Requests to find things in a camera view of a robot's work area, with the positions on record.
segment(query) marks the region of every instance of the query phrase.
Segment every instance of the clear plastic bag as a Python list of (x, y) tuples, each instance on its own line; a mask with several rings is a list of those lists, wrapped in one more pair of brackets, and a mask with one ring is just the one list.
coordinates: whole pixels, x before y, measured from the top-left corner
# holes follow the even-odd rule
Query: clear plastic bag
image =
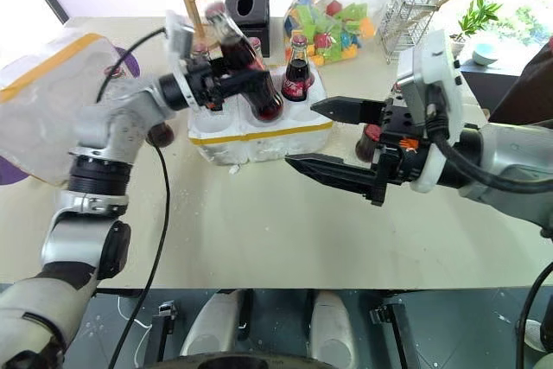
[(284, 47), (288, 58), (293, 35), (308, 38), (315, 65), (357, 56), (373, 38), (390, 0), (294, 0), (284, 17)]
[(24, 172), (61, 185), (75, 147), (75, 120), (94, 103), (118, 53), (96, 34), (64, 29), (35, 54), (0, 70), (0, 156)]

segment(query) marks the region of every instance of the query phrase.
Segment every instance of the metal rack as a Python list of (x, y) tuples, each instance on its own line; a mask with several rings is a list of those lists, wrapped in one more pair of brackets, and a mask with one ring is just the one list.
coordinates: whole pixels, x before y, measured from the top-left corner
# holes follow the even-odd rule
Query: metal rack
[(388, 63), (397, 60), (399, 52), (421, 40), (438, 9), (438, 0), (391, 0), (388, 3), (378, 29)]

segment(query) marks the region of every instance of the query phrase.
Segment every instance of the yellow tape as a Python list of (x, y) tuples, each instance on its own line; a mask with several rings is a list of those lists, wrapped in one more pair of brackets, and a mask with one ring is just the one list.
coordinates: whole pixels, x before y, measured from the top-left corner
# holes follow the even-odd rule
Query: yellow tape
[(94, 41), (102, 38), (98, 34), (86, 34), (80, 37), (75, 42), (70, 43), (61, 51), (51, 56), (47, 60), (43, 61), (39, 66), (34, 67), (28, 73), (25, 73), (9, 86), (6, 86), (0, 90), (0, 103), (5, 103), (6, 101), (14, 98), (24, 87), (35, 82), (45, 73), (52, 71), (54, 68), (76, 55), (88, 45)]
[(326, 130), (332, 127), (332, 121), (319, 124), (319, 125), (306, 125), (304, 127), (293, 127), (291, 129), (275, 130), (275, 131), (265, 131), (260, 133), (249, 133), (244, 134), (243, 136), (228, 136), (228, 137), (215, 137), (215, 138), (193, 138), (190, 137), (190, 141), (196, 146), (202, 146), (206, 144), (221, 144), (228, 142), (248, 142), (250, 140), (257, 140), (259, 138), (269, 138), (269, 137), (278, 137), (286, 136), (288, 134), (296, 133), (307, 133), (310, 131)]

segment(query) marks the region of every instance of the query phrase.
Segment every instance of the black cable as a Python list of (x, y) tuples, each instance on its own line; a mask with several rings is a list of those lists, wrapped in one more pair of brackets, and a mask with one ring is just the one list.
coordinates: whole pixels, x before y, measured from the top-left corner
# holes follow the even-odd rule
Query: black cable
[(136, 41), (135, 43), (133, 43), (129, 49), (127, 49), (125, 51), (125, 53), (123, 55), (121, 55), (119, 57), (119, 59), (117, 60), (117, 62), (113, 65), (113, 67), (111, 67), (111, 70), (110, 72), (105, 76), (104, 78), (104, 82), (102, 83), (102, 86), (100, 87), (99, 91), (98, 91), (98, 96), (96, 97), (96, 102), (99, 103), (100, 100), (102, 99), (102, 97), (104, 96), (104, 92), (105, 92), (105, 88), (107, 87), (108, 83), (110, 82), (111, 80), (111, 77), (113, 76), (113, 74), (118, 70), (118, 68), (121, 66), (121, 64), (124, 62), (124, 60), (126, 60), (129, 55), (136, 49), (138, 48), (140, 45), (142, 45), (143, 43), (145, 43), (148, 39), (151, 39), (153, 38), (154, 36), (157, 36), (159, 34), (164, 34), (165, 33), (165, 28), (159, 28), (159, 29), (156, 29), (155, 31), (153, 32), (150, 32), (149, 34), (147, 34), (146, 36), (143, 36), (142, 38), (140, 38), (138, 41)]
[(162, 151), (159, 150), (159, 147), (153, 146), (154, 149), (156, 149), (157, 155), (159, 156), (159, 160), (162, 163), (162, 169), (163, 169), (163, 180), (165, 181), (165, 192), (167, 194), (165, 198), (165, 217), (163, 219), (163, 229), (162, 229), (162, 236), (159, 238), (159, 244), (157, 246), (157, 252), (156, 252), (156, 258), (154, 259), (154, 263), (152, 265), (152, 269), (149, 273), (148, 282), (146, 283), (146, 286), (142, 290), (142, 293), (140, 294), (140, 297), (138, 298), (137, 305), (132, 310), (132, 314), (129, 316), (129, 320), (127, 321), (127, 324), (124, 327), (123, 333), (121, 334), (121, 337), (119, 338), (118, 345), (115, 347), (115, 351), (113, 352), (113, 355), (111, 356), (110, 365), (108, 366), (109, 369), (113, 369), (115, 367), (116, 362), (118, 361), (119, 354), (121, 353), (121, 348), (123, 347), (124, 341), (127, 338), (127, 335), (129, 334), (130, 328), (132, 327), (132, 324), (134, 320), (137, 318), (138, 312), (140, 311), (140, 308), (142, 307), (144, 303), (144, 299), (148, 295), (149, 288), (152, 285), (152, 282), (154, 281), (154, 276), (156, 275), (157, 271), (157, 265), (159, 264), (159, 260), (162, 256), (162, 250), (163, 250), (163, 244), (165, 242), (165, 235), (167, 234), (167, 227), (169, 223), (169, 202), (171, 199), (171, 190), (169, 188), (169, 178), (167, 174), (167, 166), (165, 164), (165, 159), (163, 158)]
[(507, 179), (505, 177), (493, 175), (481, 169), (479, 166), (471, 163), (465, 156), (460, 154), (451, 145), (442, 133), (436, 133), (430, 138), (440, 149), (444, 156), (451, 162), (457, 170), (473, 181), (494, 189), (514, 194), (542, 194), (553, 191), (553, 179), (542, 181), (518, 181), (516, 179)]
[(516, 367), (517, 369), (524, 369), (524, 331), (526, 329), (526, 321), (528, 320), (528, 314), (534, 299), (536, 298), (537, 291), (542, 286), (545, 279), (553, 271), (553, 263), (549, 264), (542, 273), (537, 276), (536, 281), (532, 284), (528, 295), (526, 296), (526, 301), (520, 312), (520, 318), (518, 319), (518, 330), (517, 330), (517, 358), (516, 358)]

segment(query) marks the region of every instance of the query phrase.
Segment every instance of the white foam holder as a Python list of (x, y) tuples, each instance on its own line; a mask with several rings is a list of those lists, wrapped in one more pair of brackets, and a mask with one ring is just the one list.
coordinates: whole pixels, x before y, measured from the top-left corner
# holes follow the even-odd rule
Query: white foam holder
[[(309, 108), (327, 97), (315, 65), (311, 63), (310, 69), (315, 82), (309, 88), (308, 99), (299, 103), (283, 99), (283, 113), (277, 120), (257, 120), (246, 99), (238, 95), (226, 99), (222, 111), (191, 111), (188, 138), (206, 160), (215, 164), (264, 162), (322, 149), (332, 121)], [(270, 71), (278, 91), (285, 71), (286, 67)]]

